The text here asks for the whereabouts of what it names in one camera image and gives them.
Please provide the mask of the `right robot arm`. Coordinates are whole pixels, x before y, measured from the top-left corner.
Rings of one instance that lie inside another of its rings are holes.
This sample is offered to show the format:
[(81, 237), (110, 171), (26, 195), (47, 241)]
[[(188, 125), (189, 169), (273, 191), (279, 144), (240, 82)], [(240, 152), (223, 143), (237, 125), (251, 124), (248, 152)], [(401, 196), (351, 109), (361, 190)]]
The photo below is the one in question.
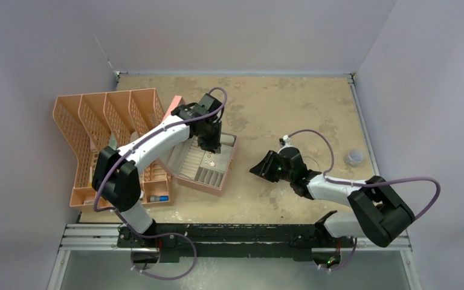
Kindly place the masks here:
[(339, 237), (361, 236), (379, 247), (387, 247), (416, 217), (409, 206), (380, 176), (366, 181), (326, 178), (311, 170), (295, 147), (270, 150), (250, 173), (269, 182), (289, 182), (293, 191), (309, 200), (325, 200), (351, 208), (350, 213), (333, 213), (315, 229), (317, 242), (331, 245)]

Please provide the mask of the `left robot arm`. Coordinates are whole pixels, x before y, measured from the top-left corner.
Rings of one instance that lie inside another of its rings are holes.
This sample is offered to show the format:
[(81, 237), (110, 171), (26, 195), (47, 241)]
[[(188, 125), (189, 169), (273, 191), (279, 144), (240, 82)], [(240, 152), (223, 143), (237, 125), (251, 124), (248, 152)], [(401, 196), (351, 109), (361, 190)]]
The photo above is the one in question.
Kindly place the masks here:
[(92, 185), (96, 199), (111, 203), (111, 209), (128, 225), (133, 240), (141, 247), (151, 246), (156, 239), (152, 226), (154, 219), (141, 205), (139, 174), (169, 149), (190, 137), (215, 136), (206, 126), (216, 124), (216, 115), (222, 113), (221, 103), (214, 111), (202, 114), (201, 103), (190, 108), (180, 105), (154, 130), (136, 141), (113, 149), (109, 146), (99, 152)]

